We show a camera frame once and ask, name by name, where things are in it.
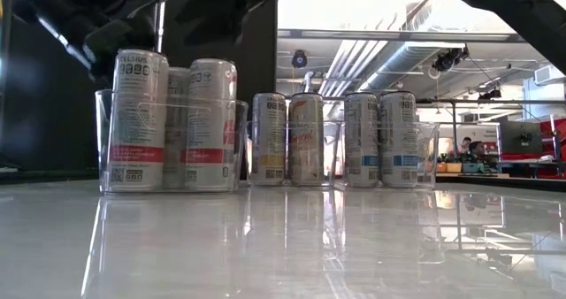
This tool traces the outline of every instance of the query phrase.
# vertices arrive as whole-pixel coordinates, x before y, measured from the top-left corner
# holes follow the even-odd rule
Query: ceiling duct
[[[442,23],[442,17],[437,17],[439,15],[436,13],[437,10],[446,8],[439,3],[441,3],[439,0],[428,0],[407,22],[403,30],[434,32],[451,27],[449,24]],[[403,76],[379,74],[380,72],[410,72],[440,50],[462,46],[462,44],[445,42],[390,42],[379,53],[370,70],[366,71],[362,78],[365,83],[359,89],[383,90],[389,88]]]

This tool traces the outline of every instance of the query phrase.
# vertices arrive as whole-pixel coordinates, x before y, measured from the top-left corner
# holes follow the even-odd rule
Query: energy drink can
[[[289,179],[299,186],[323,184],[325,143],[323,98],[301,93],[289,105]]]
[[[188,88],[191,71],[169,68],[167,87],[167,120],[165,121],[164,188],[185,186],[185,165],[181,163],[187,147]]]
[[[236,67],[206,58],[193,62],[190,69],[185,187],[228,191],[236,180]]]
[[[257,185],[279,185],[285,179],[287,104],[279,93],[254,96],[252,116],[251,181]]]
[[[378,98],[372,93],[352,93],[344,102],[346,182],[369,188],[379,183]]]
[[[419,161],[415,96],[406,91],[384,94],[379,106],[383,183],[392,188],[413,188]]]
[[[121,50],[114,69],[109,190],[151,190],[163,178],[167,58]]]

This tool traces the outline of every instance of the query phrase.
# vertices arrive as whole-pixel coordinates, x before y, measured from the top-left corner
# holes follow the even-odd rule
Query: aluminum can
[[[380,98],[381,173],[386,186],[413,188],[417,185],[416,106],[415,96],[406,91],[384,94]]]
[[[344,101],[344,146],[347,184],[369,188],[379,183],[378,98],[352,93]]]
[[[289,105],[289,179],[300,186],[321,185],[325,179],[323,98],[295,94]]]
[[[181,161],[187,147],[187,95],[190,81],[191,71],[188,68],[169,68],[163,167],[164,188],[184,188],[185,186],[185,164]]]
[[[287,104],[280,93],[254,96],[252,116],[252,167],[257,185],[279,185],[285,179]]]
[[[110,191],[162,185],[167,59],[146,50],[121,50],[114,69],[109,152]]]
[[[185,187],[195,191],[233,189],[237,71],[234,64],[205,58],[191,65],[188,89]]]

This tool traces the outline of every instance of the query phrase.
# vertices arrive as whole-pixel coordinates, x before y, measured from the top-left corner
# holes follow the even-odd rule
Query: red label
[[[221,164],[222,149],[188,149],[181,155],[181,163]]]
[[[114,145],[110,147],[110,161],[163,163],[163,151],[161,148]]]
[[[234,121],[226,121],[224,123],[224,134],[222,136],[222,143],[224,144],[233,144],[233,130],[234,130]]]

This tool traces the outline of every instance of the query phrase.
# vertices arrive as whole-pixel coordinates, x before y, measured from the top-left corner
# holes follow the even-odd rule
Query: ceiling
[[[415,5],[414,2],[407,4],[407,11],[411,11],[410,8]],[[447,19],[447,5],[454,6],[454,8],[464,8],[464,10],[466,8],[470,9],[469,6],[462,7],[453,0],[427,0],[418,5],[414,11],[408,12],[409,20],[399,29],[427,31],[431,32],[432,35],[441,35],[441,32],[465,33],[466,31],[473,33],[512,33],[510,28],[494,14],[483,11],[480,11],[482,12],[480,14],[477,10],[474,13],[477,14],[478,19],[464,27],[462,25],[463,21],[460,21],[462,24],[458,24],[459,21],[454,16]],[[431,26],[429,19],[432,19],[434,26]],[[336,62],[334,61],[335,58],[338,59],[337,54],[340,55],[340,45],[344,42],[346,41],[341,39],[279,38],[277,90],[286,95],[303,91],[302,80],[307,72],[314,72],[316,77],[329,76],[329,70],[333,62]],[[393,67],[395,70],[387,70],[387,73],[383,73],[387,75],[387,79],[379,80],[378,83],[376,82],[375,85],[370,87],[370,90],[375,92],[378,89],[398,88],[400,84],[397,82],[401,81],[402,88],[415,93],[417,97],[436,96],[437,81],[429,76],[429,69],[436,59],[436,55],[446,50],[446,48],[438,47],[441,45],[435,44],[434,48],[424,48],[419,49],[419,52],[409,53],[411,58],[409,62]],[[337,96],[343,96],[347,92],[358,90],[372,74],[375,75],[375,73],[379,72],[380,76],[383,75],[383,68],[389,68],[384,66],[384,64],[387,64],[390,59],[397,56],[397,53],[399,53],[397,50],[400,46],[401,48],[406,48],[407,51],[411,51],[410,48],[403,47],[406,46],[405,42],[382,42],[379,52],[375,54],[375,57],[369,59],[371,62],[367,67],[359,74],[350,76],[348,81],[351,81],[351,83],[344,86],[344,92]],[[517,80],[526,79],[532,76],[532,70],[547,64],[547,61],[533,47],[524,42],[469,42],[467,46],[470,50],[471,58],[476,61],[473,62],[469,59],[463,61],[460,65],[453,68],[453,71],[443,73],[440,76],[438,79],[438,94],[441,97],[459,96],[469,90],[478,90],[482,83],[498,77],[504,77],[504,79],[501,79],[501,82],[516,82]],[[308,64],[305,68],[293,70],[291,61],[296,50],[305,51],[308,57]],[[351,66],[360,57],[360,54],[355,55],[352,53],[352,55],[350,61],[344,63],[345,67],[339,68],[343,73],[348,73]],[[482,73],[478,68],[479,66],[486,73]],[[344,74],[340,75],[336,71],[330,72],[330,77],[345,79]],[[321,79],[315,79],[312,90],[317,91],[320,88],[321,82]]]

